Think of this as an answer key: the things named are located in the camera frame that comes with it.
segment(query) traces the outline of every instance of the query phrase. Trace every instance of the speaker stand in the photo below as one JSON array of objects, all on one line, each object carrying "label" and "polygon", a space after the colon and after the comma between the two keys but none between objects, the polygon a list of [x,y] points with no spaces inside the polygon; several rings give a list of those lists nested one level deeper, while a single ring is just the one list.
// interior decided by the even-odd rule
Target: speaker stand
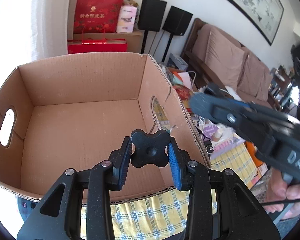
[{"label": "speaker stand", "polygon": [[168,53],[168,50],[169,50],[169,47],[170,47],[170,44],[171,44],[171,41],[172,41],[173,36],[174,36],[174,35],[173,35],[172,33],[170,33],[170,37],[169,37],[169,40],[168,40],[168,44],[167,44],[166,50],[165,50],[165,52],[164,52],[164,54],[163,54],[162,62],[164,62],[165,59],[166,59],[166,56],[167,56],[167,53]]},{"label": "speaker stand", "polygon": [[142,48],[141,48],[141,54],[145,52],[145,47],[146,47],[146,41],[148,37],[148,31],[145,31],[145,34],[143,36],[143,42],[142,42]]}]

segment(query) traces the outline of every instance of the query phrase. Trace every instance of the fabric bag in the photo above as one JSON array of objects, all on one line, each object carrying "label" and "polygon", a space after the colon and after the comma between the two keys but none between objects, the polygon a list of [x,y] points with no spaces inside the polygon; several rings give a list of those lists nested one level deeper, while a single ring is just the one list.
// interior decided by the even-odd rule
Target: fabric bag
[{"label": "fabric bag", "polygon": [[100,33],[104,26],[107,33],[115,33],[123,0],[77,0],[74,14],[74,34]]}]

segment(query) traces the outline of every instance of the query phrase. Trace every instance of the cardboard box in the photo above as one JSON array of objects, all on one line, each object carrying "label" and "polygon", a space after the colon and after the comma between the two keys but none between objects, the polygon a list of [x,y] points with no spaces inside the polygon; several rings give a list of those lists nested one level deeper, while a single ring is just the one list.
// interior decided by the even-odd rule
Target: cardboard box
[{"label": "cardboard box", "polygon": [[[141,44],[143,39],[143,33],[139,30],[134,30],[132,33],[84,33],[83,39],[93,39],[93,40],[101,40],[104,37],[106,39],[125,39],[128,44],[127,52],[136,52],[140,53],[141,51]],[[73,34],[74,40],[82,40],[82,34]]]},{"label": "cardboard box", "polygon": [[[188,112],[151,56],[82,53],[17,67],[0,89],[0,129],[7,110],[15,114],[9,144],[0,143],[1,187],[38,201],[62,172],[108,159],[134,129],[156,132],[155,98],[179,148],[209,166]],[[130,165],[122,191],[110,198],[132,201],[171,186],[169,165]]]}]

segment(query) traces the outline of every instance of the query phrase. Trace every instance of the black picture frame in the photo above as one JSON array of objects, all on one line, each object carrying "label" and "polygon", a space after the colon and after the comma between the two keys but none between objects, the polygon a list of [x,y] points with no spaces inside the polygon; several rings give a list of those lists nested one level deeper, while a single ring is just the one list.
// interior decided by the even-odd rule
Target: black picture frame
[{"label": "black picture frame", "polygon": [[245,12],[245,10],[244,10],[242,7],[240,7],[239,4],[237,4],[237,3],[236,3],[235,1],[233,1],[233,0],[227,0],[227,1],[230,2],[232,5],[234,5],[234,6],[235,6],[235,7],[236,7],[243,15],[245,15],[245,17],[247,17],[247,18],[249,19],[250,22],[253,23],[253,25],[258,29],[258,31],[262,34],[262,36],[266,39],[266,41],[267,41],[267,42],[269,43],[269,45],[271,46],[272,43],[273,43],[273,41],[274,41],[274,39],[275,39],[275,37],[276,37],[276,35],[277,35],[278,29],[279,29],[279,27],[280,27],[281,20],[282,20],[283,14],[284,14],[284,7],[283,7],[281,1],[278,0],[279,3],[280,3],[280,5],[282,6],[282,14],[281,14],[281,17],[280,17],[280,20],[279,20],[279,24],[278,24],[277,30],[275,31],[275,34],[274,34],[274,37],[273,37],[273,40],[272,40],[272,41],[270,41],[270,40],[268,39],[268,37],[264,34],[264,32],[261,30],[261,28],[258,26],[258,24],[257,24],[257,23],[249,16],[249,14],[247,14],[247,13]]}]

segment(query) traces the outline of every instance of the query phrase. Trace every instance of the cardboard box handle hole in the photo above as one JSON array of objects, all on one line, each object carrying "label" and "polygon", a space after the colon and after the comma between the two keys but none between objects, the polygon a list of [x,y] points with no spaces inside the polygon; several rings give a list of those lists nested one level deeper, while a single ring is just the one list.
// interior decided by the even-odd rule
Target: cardboard box handle hole
[{"label": "cardboard box handle hole", "polygon": [[7,146],[10,142],[14,121],[15,121],[15,115],[13,110],[8,109],[0,129],[0,143],[3,146]]},{"label": "cardboard box handle hole", "polygon": [[156,97],[152,97],[151,105],[152,105],[152,115],[154,118],[154,125],[150,133],[153,132],[155,126],[158,128],[158,130],[163,129],[166,130],[168,133],[170,133],[171,127],[170,127],[169,119],[167,118],[164,110],[160,106],[159,101],[157,100]]}]

